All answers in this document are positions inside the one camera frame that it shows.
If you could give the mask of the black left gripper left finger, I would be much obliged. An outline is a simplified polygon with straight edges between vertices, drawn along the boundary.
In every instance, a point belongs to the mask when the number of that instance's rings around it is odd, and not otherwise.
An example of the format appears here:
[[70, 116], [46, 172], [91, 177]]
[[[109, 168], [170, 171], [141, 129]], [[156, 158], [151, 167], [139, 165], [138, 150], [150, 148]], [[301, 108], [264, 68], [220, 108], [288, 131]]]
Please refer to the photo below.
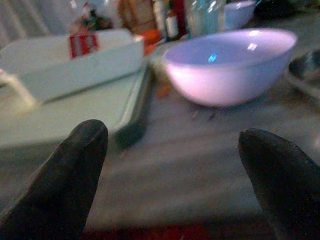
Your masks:
[[107, 149], [102, 121], [77, 125], [1, 212], [1, 239], [80, 239]]

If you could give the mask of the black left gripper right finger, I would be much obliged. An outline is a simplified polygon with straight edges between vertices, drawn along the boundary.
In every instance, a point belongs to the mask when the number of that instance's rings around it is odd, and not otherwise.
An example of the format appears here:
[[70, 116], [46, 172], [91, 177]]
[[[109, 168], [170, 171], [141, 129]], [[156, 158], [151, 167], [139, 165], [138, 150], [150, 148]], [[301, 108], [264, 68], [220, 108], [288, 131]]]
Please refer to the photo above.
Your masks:
[[250, 128], [239, 156], [255, 197], [279, 240], [320, 238], [320, 167], [296, 144]]

